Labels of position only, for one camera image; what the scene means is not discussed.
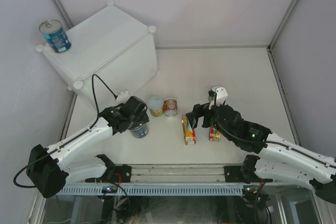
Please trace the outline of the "light blue labelled can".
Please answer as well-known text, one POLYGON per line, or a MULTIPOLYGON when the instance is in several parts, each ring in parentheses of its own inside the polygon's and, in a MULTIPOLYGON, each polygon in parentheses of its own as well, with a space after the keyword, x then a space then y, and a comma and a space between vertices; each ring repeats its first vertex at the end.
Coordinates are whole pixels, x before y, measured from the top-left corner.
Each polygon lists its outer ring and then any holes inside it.
POLYGON ((49 19, 42 22, 39 25, 39 31, 55 53, 64 53, 72 46, 61 22, 57 19, 49 19))

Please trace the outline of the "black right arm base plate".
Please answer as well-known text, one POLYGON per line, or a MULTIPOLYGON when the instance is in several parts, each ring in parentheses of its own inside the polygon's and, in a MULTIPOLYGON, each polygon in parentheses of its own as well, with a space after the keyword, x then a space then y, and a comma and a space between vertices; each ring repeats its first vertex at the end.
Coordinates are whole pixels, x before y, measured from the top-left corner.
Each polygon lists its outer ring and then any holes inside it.
POLYGON ((225 182, 250 184, 250 181, 243 176, 241 167, 241 165, 224 166, 225 182))

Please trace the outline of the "controller circuit board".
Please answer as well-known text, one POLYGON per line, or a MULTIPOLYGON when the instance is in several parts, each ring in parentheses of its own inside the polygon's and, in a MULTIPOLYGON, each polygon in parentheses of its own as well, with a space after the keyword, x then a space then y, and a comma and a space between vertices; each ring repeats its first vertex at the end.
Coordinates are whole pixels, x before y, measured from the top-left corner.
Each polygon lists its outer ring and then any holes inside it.
POLYGON ((118 187, 115 185, 103 186, 102 193, 103 194, 115 194, 118 192, 118 187))
POLYGON ((243 187, 243 194, 244 195, 254 195, 258 193, 260 189, 259 185, 246 185, 243 187))

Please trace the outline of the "aluminium frame rail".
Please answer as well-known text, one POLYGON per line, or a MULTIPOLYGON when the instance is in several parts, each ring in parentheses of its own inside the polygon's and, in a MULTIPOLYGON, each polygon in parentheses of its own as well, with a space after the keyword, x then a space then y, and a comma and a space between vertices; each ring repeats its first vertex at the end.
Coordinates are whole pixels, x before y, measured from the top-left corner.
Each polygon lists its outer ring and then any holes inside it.
MULTIPOLYGON (((121 166, 105 164, 101 160, 77 162, 64 168, 44 165, 29 173, 39 190, 60 191, 65 185, 84 183, 88 178, 101 177, 107 168, 121 166)), ((224 166, 214 165, 134 165, 129 183, 122 184, 222 184, 224 166)))

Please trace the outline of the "left controller circuit board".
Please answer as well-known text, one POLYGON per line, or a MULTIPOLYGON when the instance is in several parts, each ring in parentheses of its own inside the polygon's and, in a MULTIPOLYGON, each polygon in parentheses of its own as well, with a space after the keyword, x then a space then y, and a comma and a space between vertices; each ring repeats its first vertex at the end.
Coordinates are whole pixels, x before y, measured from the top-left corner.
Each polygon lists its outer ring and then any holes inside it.
POLYGON ((115 185, 103 186, 102 193, 103 194, 115 194, 118 192, 118 187, 115 185))

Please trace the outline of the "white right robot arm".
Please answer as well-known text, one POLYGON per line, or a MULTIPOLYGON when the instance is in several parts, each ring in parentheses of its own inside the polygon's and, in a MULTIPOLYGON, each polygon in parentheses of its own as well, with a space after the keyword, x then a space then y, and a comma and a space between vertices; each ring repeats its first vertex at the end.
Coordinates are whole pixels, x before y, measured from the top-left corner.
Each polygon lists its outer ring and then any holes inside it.
POLYGON ((197 104, 186 114, 189 129, 203 118, 203 128, 214 127, 227 140, 248 152, 240 167, 244 182, 280 181, 311 190, 335 203, 335 158, 286 141, 270 129, 249 121, 229 105, 197 104))

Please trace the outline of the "green can with plastic lid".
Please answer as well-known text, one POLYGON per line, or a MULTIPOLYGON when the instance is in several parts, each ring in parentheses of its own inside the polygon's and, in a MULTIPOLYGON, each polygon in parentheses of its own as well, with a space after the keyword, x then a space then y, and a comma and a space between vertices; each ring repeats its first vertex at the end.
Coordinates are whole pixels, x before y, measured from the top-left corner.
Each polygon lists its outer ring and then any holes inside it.
POLYGON ((211 91, 208 92, 208 101, 209 102, 213 101, 213 96, 212 96, 212 92, 211 91))

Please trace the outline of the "right red sardine tin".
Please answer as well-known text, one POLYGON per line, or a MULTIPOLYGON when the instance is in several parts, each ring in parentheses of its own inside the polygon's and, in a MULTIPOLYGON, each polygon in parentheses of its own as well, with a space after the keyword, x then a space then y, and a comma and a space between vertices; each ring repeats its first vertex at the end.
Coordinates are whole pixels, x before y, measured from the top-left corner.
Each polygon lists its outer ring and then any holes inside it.
POLYGON ((209 128, 209 141, 211 142, 219 142, 220 140, 220 132, 215 129, 213 126, 209 128))

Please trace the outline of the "left red sardine tin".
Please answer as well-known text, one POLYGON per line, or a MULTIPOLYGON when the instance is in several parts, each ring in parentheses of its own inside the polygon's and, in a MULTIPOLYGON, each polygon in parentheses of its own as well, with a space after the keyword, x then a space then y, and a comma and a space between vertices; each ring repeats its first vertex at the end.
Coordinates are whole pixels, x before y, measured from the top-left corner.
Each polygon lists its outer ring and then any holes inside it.
POLYGON ((182 115, 182 127, 183 127, 185 145, 196 144, 195 131, 191 127, 190 122, 185 114, 182 115))

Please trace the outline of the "white plastic cube cabinet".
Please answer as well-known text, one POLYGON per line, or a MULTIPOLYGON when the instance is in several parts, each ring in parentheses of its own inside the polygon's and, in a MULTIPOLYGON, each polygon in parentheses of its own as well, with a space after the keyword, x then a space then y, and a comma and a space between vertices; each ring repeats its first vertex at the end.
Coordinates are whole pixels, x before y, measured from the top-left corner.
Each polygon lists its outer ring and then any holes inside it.
POLYGON ((42 53, 88 106, 117 105, 117 95, 136 93, 158 71, 155 26, 147 26, 114 5, 108 5, 66 32, 72 46, 55 53, 44 44, 42 53))

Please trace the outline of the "dark blue tall can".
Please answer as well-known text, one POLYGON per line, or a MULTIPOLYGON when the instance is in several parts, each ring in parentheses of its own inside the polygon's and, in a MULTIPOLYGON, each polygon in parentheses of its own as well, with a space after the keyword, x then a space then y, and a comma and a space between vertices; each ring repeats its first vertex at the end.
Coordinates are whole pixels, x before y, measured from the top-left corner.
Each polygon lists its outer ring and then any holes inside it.
POLYGON ((142 124, 134 129, 131 129, 130 132, 135 138, 143 138, 148 134, 149 128, 146 124, 142 124))

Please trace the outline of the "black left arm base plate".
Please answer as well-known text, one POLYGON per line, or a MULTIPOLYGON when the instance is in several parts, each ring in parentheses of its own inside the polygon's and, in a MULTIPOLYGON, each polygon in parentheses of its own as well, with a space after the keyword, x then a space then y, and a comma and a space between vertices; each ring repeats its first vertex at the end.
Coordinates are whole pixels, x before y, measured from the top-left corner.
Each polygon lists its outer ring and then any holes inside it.
POLYGON ((129 165, 113 166, 107 168, 105 173, 98 178, 88 178, 86 183, 102 182, 102 183, 129 183, 131 180, 132 167, 129 165))

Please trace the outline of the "pink portrait labelled can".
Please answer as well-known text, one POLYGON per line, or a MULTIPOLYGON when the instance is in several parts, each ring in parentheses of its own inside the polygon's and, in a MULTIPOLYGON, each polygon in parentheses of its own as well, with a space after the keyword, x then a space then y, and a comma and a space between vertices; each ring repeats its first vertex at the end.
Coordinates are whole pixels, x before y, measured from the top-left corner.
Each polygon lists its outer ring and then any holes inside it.
POLYGON ((175 98, 167 98, 163 104, 164 114, 166 116, 176 116, 178 113, 177 100, 175 98))

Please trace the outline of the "yellow can with plastic lid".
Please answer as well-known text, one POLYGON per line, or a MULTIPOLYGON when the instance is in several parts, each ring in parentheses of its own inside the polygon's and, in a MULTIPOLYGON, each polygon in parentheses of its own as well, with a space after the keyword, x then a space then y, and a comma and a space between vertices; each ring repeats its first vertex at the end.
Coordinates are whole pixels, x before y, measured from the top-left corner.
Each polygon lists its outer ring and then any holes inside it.
POLYGON ((154 117, 162 116, 164 113, 163 104, 164 100, 160 96, 151 96, 148 99, 148 108, 150 110, 150 114, 154 117))

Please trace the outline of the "right controller circuit board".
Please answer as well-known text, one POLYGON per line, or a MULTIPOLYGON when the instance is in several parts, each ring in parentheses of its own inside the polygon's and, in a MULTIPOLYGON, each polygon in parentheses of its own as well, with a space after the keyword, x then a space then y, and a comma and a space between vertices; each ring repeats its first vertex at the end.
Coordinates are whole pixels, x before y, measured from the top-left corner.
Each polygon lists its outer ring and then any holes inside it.
POLYGON ((254 195, 258 193, 260 189, 259 185, 246 185, 243 187, 243 194, 244 195, 254 195))

